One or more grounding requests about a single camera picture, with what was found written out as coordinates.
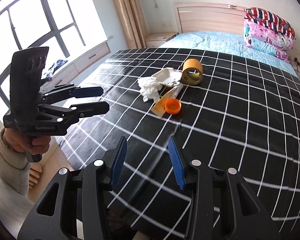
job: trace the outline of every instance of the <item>light blue bedsheet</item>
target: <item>light blue bedsheet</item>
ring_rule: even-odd
[[[297,77],[292,65],[264,52],[246,46],[242,35],[222,32],[183,33],[160,48],[202,49],[253,59],[284,70]]]

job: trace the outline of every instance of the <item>black grid blanket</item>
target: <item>black grid blanket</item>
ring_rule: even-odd
[[[181,70],[188,58],[203,64],[197,86],[178,95],[182,111],[159,118],[143,102],[137,79],[163,67]],[[283,239],[300,237],[300,80],[238,56],[196,49],[119,51],[82,86],[101,86],[110,111],[82,119],[58,138],[80,169],[114,148],[124,135],[128,152],[119,185],[106,193],[109,209],[155,239],[182,239],[191,197],[176,185],[169,136],[213,168],[236,168],[256,192]],[[219,208],[214,208],[214,236]]]

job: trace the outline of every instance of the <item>orange bottle cap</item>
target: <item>orange bottle cap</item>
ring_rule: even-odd
[[[164,108],[168,114],[178,114],[181,110],[181,102],[178,99],[170,98],[166,101]]]

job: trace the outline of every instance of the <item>clothing on windowsill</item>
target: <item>clothing on windowsill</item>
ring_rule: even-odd
[[[67,62],[68,62],[67,60],[58,59],[55,63],[53,63],[51,67],[49,67],[48,69],[45,68],[42,71],[42,75],[41,75],[41,86],[45,82],[51,81],[53,74]]]

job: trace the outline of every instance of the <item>nightstand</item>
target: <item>nightstand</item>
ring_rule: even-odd
[[[158,48],[176,36],[176,32],[153,33],[145,38],[147,48]]]

